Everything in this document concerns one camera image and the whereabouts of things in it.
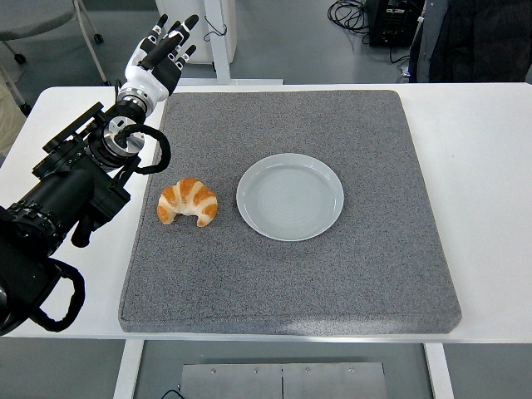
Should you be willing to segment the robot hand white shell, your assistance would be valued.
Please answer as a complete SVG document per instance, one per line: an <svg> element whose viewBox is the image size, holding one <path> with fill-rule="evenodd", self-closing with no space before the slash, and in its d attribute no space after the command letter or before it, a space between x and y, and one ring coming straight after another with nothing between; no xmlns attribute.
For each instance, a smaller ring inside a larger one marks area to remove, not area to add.
<svg viewBox="0 0 532 399"><path fill-rule="evenodd" d="M162 15L133 51L118 100L135 98L149 111L174 92L185 64L196 50L194 44L186 43L199 16L193 14L183 22L174 22L164 32L167 20L168 16Z"/></svg>

